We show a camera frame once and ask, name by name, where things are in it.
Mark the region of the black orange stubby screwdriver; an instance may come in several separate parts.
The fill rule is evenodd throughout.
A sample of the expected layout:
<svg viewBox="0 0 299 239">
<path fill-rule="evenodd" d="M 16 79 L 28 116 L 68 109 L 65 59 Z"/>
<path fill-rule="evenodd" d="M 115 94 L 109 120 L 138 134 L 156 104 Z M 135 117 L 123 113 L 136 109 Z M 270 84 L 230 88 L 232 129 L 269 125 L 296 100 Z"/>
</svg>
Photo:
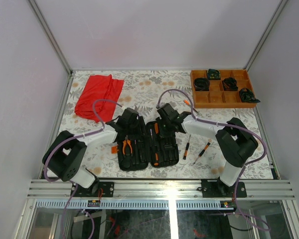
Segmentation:
<svg viewBox="0 0 299 239">
<path fill-rule="evenodd" d="M 154 135 L 153 135 L 153 142 L 156 146 L 159 145 L 158 133 L 159 133 L 159 128 L 158 128 L 158 123 L 156 122 L 154 124 Z"/>
</svg>

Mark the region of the orange black pliers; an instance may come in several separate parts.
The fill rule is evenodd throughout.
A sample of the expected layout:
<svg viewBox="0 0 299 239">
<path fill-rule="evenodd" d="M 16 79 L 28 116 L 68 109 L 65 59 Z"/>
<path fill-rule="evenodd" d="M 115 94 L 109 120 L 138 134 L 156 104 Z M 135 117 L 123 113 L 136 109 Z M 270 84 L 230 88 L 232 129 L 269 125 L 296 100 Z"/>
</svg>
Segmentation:
<svg viewBox="0 0 299 239">
<path fill-rule="evenodd" d="M 123 156 L 132 156 L 133 154 L 133 148 L 131 140 L 128 138 L 128 136 L 125 137 L 125 140 L 123 141 L 123 148 L 122 148 Z"/>
</svg>

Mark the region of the black plastic tool case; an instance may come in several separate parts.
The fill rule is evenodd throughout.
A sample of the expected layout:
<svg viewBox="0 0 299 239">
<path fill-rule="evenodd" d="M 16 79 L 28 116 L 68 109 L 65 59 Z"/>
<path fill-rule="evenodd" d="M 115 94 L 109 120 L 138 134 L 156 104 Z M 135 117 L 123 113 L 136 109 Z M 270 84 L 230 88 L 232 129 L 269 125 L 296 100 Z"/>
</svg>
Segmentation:
<svg viewBox="0 0 299 239">
<path fill-rule="evenodd" d="M 133 148 L 132 156 L 123 156 L 122 148 L 124 139 L 115 139 L 117 143 L 117 156 L 119 168 L 123 171 L 138 171 L 146 169 L 149 165 L 154 168 L 174 166 L 179 162 L 179 151 L 176 135 L 161 137 L 158 133 L 159 145 L 152 142 L 150 130 L 154 135 L 154 124 L 150 121 L 145 123 L 145 134 L 141 139 L 130 139 Z M 154 166 L 155 154 L 158 154 L 159 166 Z"/>
</svg>

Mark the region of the large black handled screwdriver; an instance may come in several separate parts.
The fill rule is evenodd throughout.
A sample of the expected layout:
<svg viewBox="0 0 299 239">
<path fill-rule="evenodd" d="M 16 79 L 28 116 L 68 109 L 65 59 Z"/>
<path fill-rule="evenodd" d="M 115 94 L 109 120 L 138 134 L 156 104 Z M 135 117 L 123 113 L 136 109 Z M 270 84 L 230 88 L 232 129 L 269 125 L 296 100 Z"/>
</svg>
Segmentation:
<svg viewBox="0 0 299 239">
<path fill-rule="evenodd" d="M 150 130 L 150 134 L 151 134 L 152 142 L 154 143 L 152 130 Z M 154 152 L 154 154 L 155 154 L 154 166 L 159 166 L 159 163 L 158 163 L 158 154 L 156 152 Z"/>
</svg>

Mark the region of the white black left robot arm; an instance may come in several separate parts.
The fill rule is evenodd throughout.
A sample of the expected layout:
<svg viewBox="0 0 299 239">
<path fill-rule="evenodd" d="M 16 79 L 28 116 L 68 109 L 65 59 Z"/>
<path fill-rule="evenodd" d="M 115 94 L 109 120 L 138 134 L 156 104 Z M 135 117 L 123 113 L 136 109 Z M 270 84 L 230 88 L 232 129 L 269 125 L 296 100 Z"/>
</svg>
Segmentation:
<svg viewBox="0 0 299 239">
<path fill-rule="evenodd" d="M 87 196 L 95 196 L 99 191 L 99 180 L 96 175 L 82 166 L 82 160 L 88 148 L 96 148 L 124 139 L 132 139 L 133 134 L 140 132 L 144 117 L 131 108 L 126 108 L 117 120 L 111 120 L 95 131 L 74 135 L 62 131 L 45 153 L 42 163 L 44 177 L 47 170 L 52 171 L 63 182 L 71 181 L 80 187 Z"/>
</svg>

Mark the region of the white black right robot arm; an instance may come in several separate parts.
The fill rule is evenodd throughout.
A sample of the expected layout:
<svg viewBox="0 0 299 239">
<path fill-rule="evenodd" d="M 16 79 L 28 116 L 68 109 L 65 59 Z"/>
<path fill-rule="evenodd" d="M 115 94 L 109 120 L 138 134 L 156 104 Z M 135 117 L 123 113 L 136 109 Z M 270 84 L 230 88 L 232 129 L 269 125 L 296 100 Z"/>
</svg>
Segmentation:
<svg viewBox="0 0 299 239">
<path fill-rule="evenodd" d="M 170 104 L 157 107 L 161 129 L 197 134 L 217 141 L 226 160 L 217 184 L 218 193 L 229 196 L 235 191 L 235 183 L 246 161 L 258 148 L 255 137 L 242 121 L 232 118 L 227 123 L 200 119 L 190 112 L 178 113 Z"/>
</svg>

